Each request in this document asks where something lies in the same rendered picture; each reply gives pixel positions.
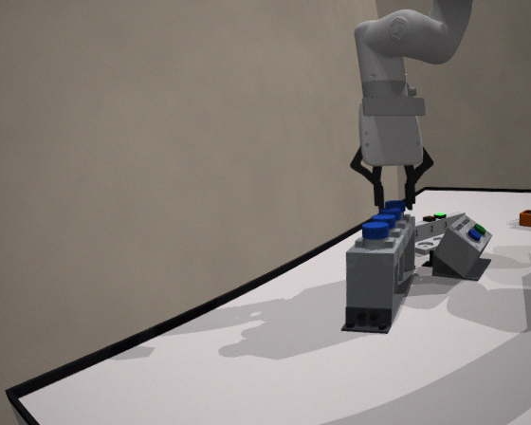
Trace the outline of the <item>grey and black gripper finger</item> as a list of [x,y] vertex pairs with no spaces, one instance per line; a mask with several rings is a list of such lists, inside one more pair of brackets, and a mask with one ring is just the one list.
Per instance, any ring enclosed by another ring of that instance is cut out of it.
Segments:
[[380,181],[382,166],[373,166],[372,174],[368,169],[360,164],[362,159],[363,157],[360,145],[350,164],[350,167],[361,175],[365,176],[374,185],[375,206],[378,206],[378,209],[382,209],[384,208],[384,189]]
[[413,165],[404,166],[406,172],[406,184],[405,184],[405,201],[406,208],[412,211],[412,204],[415,204],[415,184],[417,180],[433,165],[433,160],[423,147],[423,162],[415,169]]

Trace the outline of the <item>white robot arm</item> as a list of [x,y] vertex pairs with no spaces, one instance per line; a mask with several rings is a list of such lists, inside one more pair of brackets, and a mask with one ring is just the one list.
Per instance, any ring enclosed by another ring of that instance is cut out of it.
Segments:
[[424,98],[414,98],[416,88],[407,83],[403,57],[432,65],[451,59],[467,29],[472,3],[433,0],[428,16],[402,9],[356,26],[364,116],[426,116]]

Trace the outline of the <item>grey button panel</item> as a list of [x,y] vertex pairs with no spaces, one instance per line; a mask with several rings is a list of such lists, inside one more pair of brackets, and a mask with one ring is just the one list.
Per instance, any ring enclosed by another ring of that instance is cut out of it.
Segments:
[[491,237],[490,232],[464,214],[447,228],[422,267],[431,267],[432,276],[479,281],[491,262],[480,258]]

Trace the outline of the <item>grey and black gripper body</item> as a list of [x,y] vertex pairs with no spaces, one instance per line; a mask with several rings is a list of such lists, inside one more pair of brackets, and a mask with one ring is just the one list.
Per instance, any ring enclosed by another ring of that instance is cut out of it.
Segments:
[[423,146],[417,116],[364,116],[361,103],[358,111],[358,126],[362,161],[365,164],[369,166],[415,165],[423,160]]

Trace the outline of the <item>black table edge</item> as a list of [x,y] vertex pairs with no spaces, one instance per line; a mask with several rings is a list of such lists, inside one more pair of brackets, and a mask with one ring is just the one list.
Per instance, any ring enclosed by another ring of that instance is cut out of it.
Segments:
[[[474,192],[510,192],[510,193],[531,193],[531,190],[525,189],[488,189],[488,188],[451,188],[451,187],[424,187],[419,191],[415,192],[415,196],[421,194],[425,190],[436,190],[436,191],[474,191]],[[188,310],[180,315],[177,315],[163,323],[159,323],[153,327],[150,327],[144,331],[141,331],[129,338],[126,338],[122,341],[113,343],[109,346],[104,347],[101,350],[98,350],[94,353],[91,353],[87,356],[84,356],[80,359],[74,360],[68,364],[60,366],[56,369],[53,369],[49,372],[46,372],[36,378],[27,380],[23,383],[15,385],[7,390],[5,390],[7,397],[16,411],[24,419],[27,425],[40,425],[36,419],[30,414],[30,412],[25,408],[25,406],[20,402],[18,398],[24,397],[30,393],[33,393],[39,389],[42,389],[56,381],[67,378],[73,374],[76,374],[90,366],[93,366],[99,362],[110,359],[117,354],[120,354],[128,349],[131,349],[139,344],[147,342],[150,339],[153,339],[165,332],[168,332],[184,323],[187,323],[203,314],[206,314],[215,308],[224,305],[248,292],[254,288],[261,286],[274,278],[288,272],[292,268],[297,267],[298,265],[306,262],[307,260],[315,257],[316,255],[324,252],[327,249],[335,246],[337,243],[348,238],[354,233],[362,230],[362,224],[371,223],[371,218],[362,222],[361,224],[353,227],[352,229],[344,232],[343,234],[333,238],[332,240],[320,245],[319,247],[308,251],[302,256],[278,267],[270,272],[242,285],[239,286],[217,298],[214,298],[202,305],[199,305],[191,310]]]

